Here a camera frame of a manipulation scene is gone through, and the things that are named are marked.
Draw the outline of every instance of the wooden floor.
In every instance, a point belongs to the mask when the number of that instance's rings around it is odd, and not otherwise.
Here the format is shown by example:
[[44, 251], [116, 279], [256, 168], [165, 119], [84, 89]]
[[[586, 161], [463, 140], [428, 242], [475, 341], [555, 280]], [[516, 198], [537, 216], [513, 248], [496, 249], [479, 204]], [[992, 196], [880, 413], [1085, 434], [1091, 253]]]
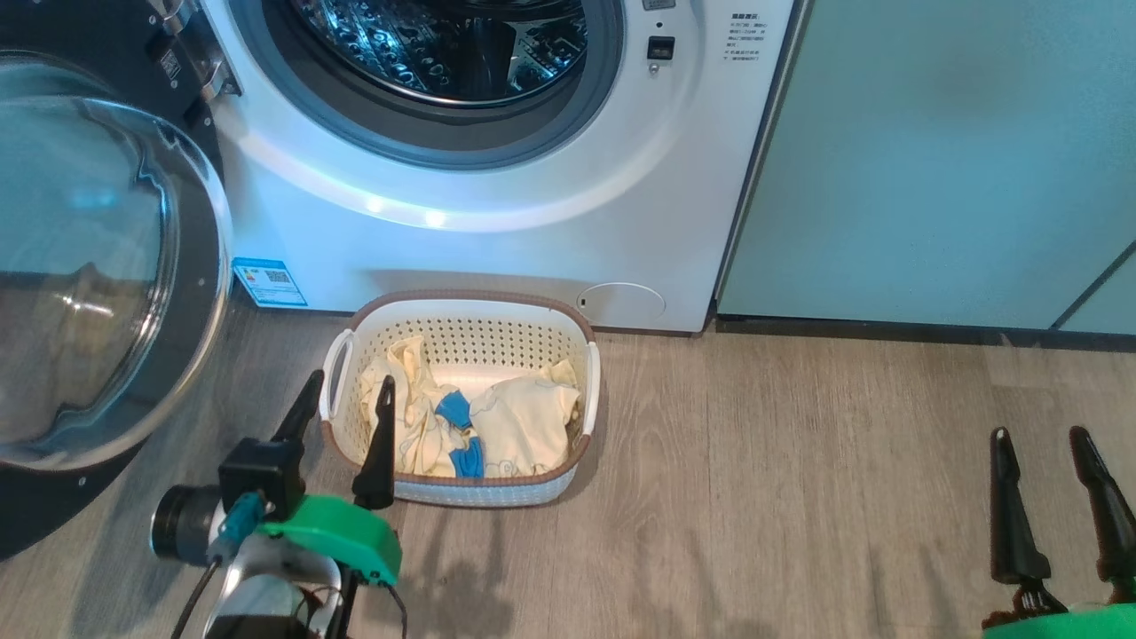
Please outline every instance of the wooden floor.
[[[237, 299], [178, 417], [89, 509], [0, 565], [0, 636], [167, 636], [200, 571], [150, 555], [154, 505], [214, 478], [241, 437], [270, 434], [345, 323]], [[987, 576], [987, 438], [1002, 425], [1053, 592], [1106, 597], [1066, 433], [1086, 424], [1136, 498], [1136, 356], [713, 333], [600, 342], [605, 409], [565, 498], [389, 511], [411, 637], [976, 636], [1011, 594]], [[310, 491], [348, 493], [350, 471], [316, 430], [304, 472]], [[396, 637], [396, 622], [367, 591], [351, 634]]]

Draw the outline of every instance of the cream-colored garment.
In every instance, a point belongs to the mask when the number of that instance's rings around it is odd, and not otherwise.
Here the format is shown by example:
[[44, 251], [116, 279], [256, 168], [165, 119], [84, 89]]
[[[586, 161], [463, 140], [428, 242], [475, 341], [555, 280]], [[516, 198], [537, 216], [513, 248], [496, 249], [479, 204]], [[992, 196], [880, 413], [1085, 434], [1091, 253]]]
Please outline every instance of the cream-colored garment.
[[395, 471], [457, 476], [450, 453], [465, 450], [473, 437], [481, 438], [486, 478], [536, 475], [563, 463], [568, 456], [565, 426], [579, 398], [568, 360], [499, 382], [469, 399], [474, 426], [460, 431], [434, 413], [438, 401], [459, 389], [434, 381], [423, 357], [423, 342], [421, 335], [394, 342], [386, 358], [376, 357], [360, 375], [371, 435], [378, 425], [375, 404], [383, 379], [394, 377]]
[[576, 399], [576, 372], [568, 360], [490, 387], [469, 403], [482, 438], [486, 478], [538, 475], [568, 457], [568, 430]]
[[437, 478], [456, 476], [450, 451], [465, 448], [460, 432], [434, 414], [443, 397], [458, 390], [438, 385], [423, 357], [423, 337], [394, 342], [386, 359], [376, 357], [364, 368], [362, 406], [370, 422], [371, 435], [378, 426], [375, 403], [386, 375], [394, 377], [394, 470]]

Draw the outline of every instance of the green plastic casing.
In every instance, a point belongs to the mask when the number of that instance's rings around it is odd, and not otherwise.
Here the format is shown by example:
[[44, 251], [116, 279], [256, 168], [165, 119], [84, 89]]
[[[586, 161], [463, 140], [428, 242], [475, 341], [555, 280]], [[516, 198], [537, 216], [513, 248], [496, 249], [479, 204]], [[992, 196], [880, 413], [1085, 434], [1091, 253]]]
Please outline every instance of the green plastic casing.
[[390, 524], [370, 511], [329, 495], [308, 495], [286, 522], [265, 522], [258, 532], [284, 536], [308, 550], [359, 571], [365, 583], [394, 586], [402, 547]]
[[1027, 619], [983, 632], [984, 639], [1134, 639], [1136, 604]]

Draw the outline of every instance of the blue sticker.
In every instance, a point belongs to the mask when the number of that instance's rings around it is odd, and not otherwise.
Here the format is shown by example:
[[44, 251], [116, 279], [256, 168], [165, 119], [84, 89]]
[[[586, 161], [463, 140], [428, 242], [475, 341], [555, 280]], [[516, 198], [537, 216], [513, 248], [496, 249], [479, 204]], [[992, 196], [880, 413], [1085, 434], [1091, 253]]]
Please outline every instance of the blue sticker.
[[257, 306], [308, 306], [283, 262], [239, 257], [233, 260], [233, 273]]

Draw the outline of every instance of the white washing machine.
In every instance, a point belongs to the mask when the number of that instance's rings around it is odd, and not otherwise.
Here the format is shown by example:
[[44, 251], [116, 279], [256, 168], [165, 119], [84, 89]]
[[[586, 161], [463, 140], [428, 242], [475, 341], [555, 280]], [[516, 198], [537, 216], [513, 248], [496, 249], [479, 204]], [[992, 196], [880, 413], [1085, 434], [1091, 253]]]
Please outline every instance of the white washing machine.
[[792, 0], [202, 6], [258, 304], [474, 288], [702, 330]]

